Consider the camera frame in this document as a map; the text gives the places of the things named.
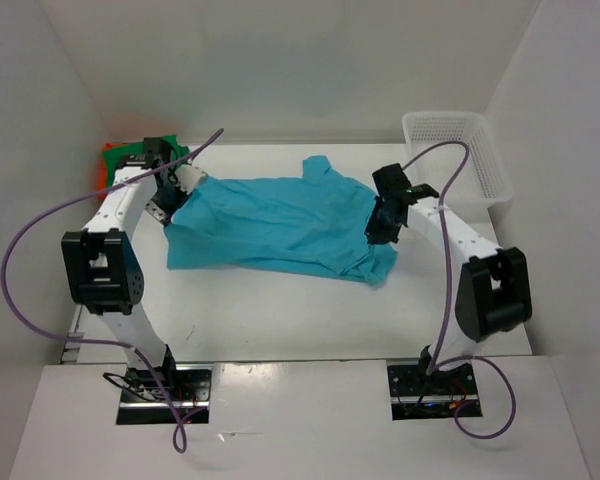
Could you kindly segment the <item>light blue t-shirt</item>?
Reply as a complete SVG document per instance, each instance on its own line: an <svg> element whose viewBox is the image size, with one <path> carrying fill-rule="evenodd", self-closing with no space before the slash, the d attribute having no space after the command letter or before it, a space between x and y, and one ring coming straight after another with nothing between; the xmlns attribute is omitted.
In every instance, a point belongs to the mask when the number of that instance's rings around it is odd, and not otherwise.
<svg viewBox="0 0 600 480"><path fill-rule="evenodd" d="M167 266L238 266L383 284L397 260L364 234L374 192L342 175L324 155L299 177L207 178L164 230Z"/></svg>

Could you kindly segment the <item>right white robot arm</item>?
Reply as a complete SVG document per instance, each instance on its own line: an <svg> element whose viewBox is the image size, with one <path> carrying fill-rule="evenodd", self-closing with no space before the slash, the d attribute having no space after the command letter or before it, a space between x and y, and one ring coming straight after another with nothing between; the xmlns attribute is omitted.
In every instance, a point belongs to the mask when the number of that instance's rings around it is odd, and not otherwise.
<svg viewBox="0 0 600 480"><path fill-rule="evenodd" d="M442 392L453 371L468 363L489 337L532 316L527 259L517 247L484 238L428 184L412 184L397 163L373 173L377 190L365 236L372 245L395 243L402 228L444 256L445 300L438 338L421 353L418 380Z"/></svg>

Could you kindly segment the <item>orange t-shirt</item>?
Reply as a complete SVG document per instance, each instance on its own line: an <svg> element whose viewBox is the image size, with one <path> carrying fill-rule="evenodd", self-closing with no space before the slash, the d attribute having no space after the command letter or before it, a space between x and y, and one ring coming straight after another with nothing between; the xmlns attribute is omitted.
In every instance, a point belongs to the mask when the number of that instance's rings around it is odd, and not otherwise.
<svg viewBox="0 0 600 480"><path fill-rule="evenodd" d="M100 156L94 177L94 190L99 191L107 187L108 167L104 159L104 153L114 148L126 146L126 143L106 143L101 147Z"/></svg>

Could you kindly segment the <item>green t-shirt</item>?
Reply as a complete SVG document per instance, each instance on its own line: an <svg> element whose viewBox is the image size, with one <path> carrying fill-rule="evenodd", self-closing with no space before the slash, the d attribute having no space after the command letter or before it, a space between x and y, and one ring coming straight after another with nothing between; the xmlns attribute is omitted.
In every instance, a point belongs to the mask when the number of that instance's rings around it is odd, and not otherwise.
<svg viewBox="0 0 600 480"><path fill-rule="evenodd" d="M177 158L185 155L189 152L187 146L181 145L178 142L175 134L165 135L161 137L162 140L167 142L174 150ZM108 167L108 181L107 187L113 184L115 177L115 170L119 160L126 155L137 155L142 153L143 141L126 143L126 146L114 148L104 153L104 159Z"/></svg>

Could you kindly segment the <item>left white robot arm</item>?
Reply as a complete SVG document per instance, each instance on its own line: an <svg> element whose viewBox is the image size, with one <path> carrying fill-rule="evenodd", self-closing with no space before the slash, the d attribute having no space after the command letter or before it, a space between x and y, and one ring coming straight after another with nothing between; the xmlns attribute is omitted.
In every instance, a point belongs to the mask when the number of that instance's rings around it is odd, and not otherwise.
<svg viewBox="0 0 600 480"><path fill-rule="evenodd" d="M159 137L147 137L138 153L123 155L114 184L95 216L61 241L73 300L98 317L115 337L128 345L127 378L156 399L172 397L181 383L169 346L155 333L141 304L145 281L132 247L132 237L144 211L166 226L187 200L191 189L170 167L138 182L144 171L176 159L174 147Z"/></svg>

